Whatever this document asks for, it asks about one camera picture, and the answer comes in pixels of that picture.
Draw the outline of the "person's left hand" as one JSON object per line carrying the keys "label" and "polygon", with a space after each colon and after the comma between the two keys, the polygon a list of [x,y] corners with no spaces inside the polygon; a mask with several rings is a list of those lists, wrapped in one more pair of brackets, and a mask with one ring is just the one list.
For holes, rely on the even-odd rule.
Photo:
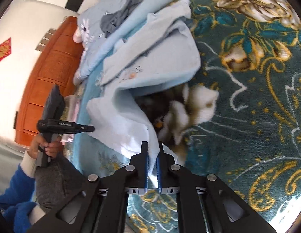
{"label": "person's left hand", "polygon": [[36,135],[29,147],[27,149],[27,154],[33,158],[37,159],[39,147],[43,147],[45,149],[46,155],[52,158],[56,158],[58,154],[63,154],[64,146],[61,143],[61,137],[58,136],[53,142],[46,142],[46,140],[41,135]]}

